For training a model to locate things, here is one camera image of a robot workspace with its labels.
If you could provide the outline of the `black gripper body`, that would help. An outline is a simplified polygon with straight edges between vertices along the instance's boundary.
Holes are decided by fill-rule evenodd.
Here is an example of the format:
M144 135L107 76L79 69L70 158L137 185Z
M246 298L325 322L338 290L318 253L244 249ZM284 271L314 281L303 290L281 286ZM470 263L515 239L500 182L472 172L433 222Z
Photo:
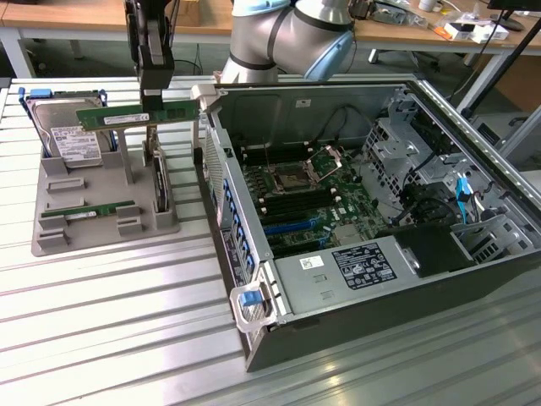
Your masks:
M163 90L166 89L172 79L174 71L174 60L169 47L163 47L162 63L154 63L151 58L148 46L138 47L138 77L142 90Z

